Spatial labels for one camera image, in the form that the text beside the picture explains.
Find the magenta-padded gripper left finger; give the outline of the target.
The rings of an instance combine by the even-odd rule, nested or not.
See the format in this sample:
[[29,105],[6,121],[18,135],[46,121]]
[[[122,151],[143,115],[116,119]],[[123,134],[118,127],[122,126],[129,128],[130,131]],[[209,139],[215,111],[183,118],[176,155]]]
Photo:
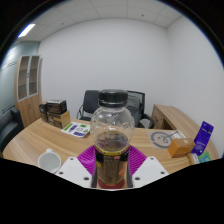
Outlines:
[[69,157],[56,175],[84,188],[97,186],[95,147],[90,146],[78,157]]

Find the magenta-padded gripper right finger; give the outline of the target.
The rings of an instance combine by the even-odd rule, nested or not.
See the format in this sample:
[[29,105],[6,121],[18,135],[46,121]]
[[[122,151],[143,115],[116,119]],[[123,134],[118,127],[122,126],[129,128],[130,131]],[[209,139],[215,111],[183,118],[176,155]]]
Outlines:
[[168,175],[161,163],[154,157],[147,157],[134,146],[129,148],[128,187],[140,188]]

